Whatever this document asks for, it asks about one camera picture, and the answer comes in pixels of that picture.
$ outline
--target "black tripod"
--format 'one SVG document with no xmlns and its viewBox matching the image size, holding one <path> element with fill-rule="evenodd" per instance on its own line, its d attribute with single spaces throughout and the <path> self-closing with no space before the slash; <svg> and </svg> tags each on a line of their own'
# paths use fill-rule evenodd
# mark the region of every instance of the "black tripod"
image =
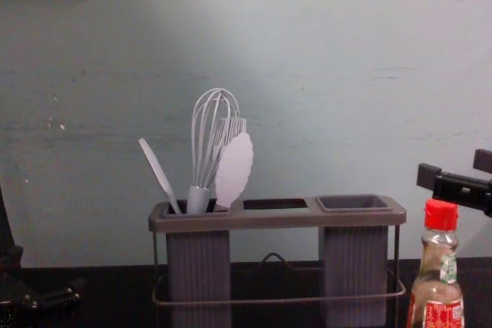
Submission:
<svg viewBox="0 0 492 328">
<path fill-rule="evenodd" d="M 12 272 L 20 269 L 22 247 L 15 245 L 0 188 L 0 328 L 37 327 L 53 311 L 73 311 L 80 301 L 82 280 L 61 291 L 36 293 Z"/>
</svg>

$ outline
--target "white spatula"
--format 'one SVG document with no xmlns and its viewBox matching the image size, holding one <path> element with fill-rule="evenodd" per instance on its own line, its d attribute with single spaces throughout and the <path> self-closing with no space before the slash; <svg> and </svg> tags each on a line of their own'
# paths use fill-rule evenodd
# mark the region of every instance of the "white spatula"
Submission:
<svg viewBox="0 0 492 328">
<path fill-rule="evenodd" d="M 144 138 L 138 140 L 138 143 L 140 144 L 141 149 L 144 151 L 148 163 L 151 165 L 152 170 L 154 171 L 154 174 L 157 177 L 157 181 L 159 181 L 159 184 L 161 185 L 162 190 L 164 190 L 166 196 L 168 197 L 172 208 L 175 210 L 175 213 L 181 214 L 181 210 L 179 209 L 178 202 L 176 201 L 175 193 L 172 190 L 171 184 L 169 184 L 168 178 L 164 174 L 164 171 L 162 170 L 162 167 L 159 164 L 159 161 L 157 160 L 154 151 L 152 151 L 151 147 L 148 146 L 147 141 Z"/>
<path fill-rule="evenodd" d="M 215 210 L 228 209 L 241 195 L 248 183 L 252 165 L 253 144 L 249 134 L 243 132 L 233 138 L 222 151 L 215 175 Z"/>
</svg>

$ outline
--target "bottle label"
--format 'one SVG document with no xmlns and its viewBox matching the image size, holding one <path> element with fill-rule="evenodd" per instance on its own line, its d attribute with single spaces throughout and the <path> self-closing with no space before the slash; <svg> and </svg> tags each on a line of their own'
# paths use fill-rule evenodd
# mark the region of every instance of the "bottle label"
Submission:
<svg viewBox="0 0 492 328">
<path fill-rule="evenodd" d="M 453 303 L 427 301 L 423 328 L 464 328 L 463 300 Z"/>
<path fill-rule="evenodd" d="M 450 253 L 443 255 L 440 259 L 440 281 L 445 284 L 452 284 L 457 279 L 456 255 Z"/>
<path fill-rule="evenodd" d="M 411 328 L 416 322 L 421 322 L 418 326 L 422 328 L 464 328 L 463 298 L 448 304 L 427 301 L 422 319 L 422 310 L 416 315 L 415 296 L 412 293 L 407 328 Z"/>
</svg>

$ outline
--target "sauce bottle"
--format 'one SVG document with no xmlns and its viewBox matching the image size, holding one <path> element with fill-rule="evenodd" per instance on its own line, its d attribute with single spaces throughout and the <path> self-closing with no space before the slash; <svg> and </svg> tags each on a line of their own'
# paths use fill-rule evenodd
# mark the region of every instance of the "sauce bottle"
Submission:
<svg viewBox="0 0 492 328">
<path fill-rule="evenodd" d="M 407 328 L 464 328 L 463 294 L 457 282 L 457 205 L 425 204 L 424 252 L 412 286 Z"/>
</svg>

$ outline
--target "utensil holder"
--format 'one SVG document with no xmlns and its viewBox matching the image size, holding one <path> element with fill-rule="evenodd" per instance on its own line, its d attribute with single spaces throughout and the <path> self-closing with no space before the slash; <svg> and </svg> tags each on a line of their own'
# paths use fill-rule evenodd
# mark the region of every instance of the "utensil holder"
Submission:
<svg viewBox="0 0 492 328">
<path fill-rule="evenodd" d="M 167 234 L 169 301 L 174 328 L 231 327 L 232 305 L 313 303 L 321 305 L 326 327 L 384 325 L 386 298 L 395 298 L 399 281 L 400 224 L 406 210 L 377 195 L 238 200 L 229 211 L 173 214 L 157 204 L 149 217 L 154 235 L 158 284 L 158 233 Z M 394 226 L 394 285 L 387 293 L 387 237 Z M 229 230 L 318 227 L 322 261 L 321 296 L 276 300 L 231 300 Z"/>
</svg>

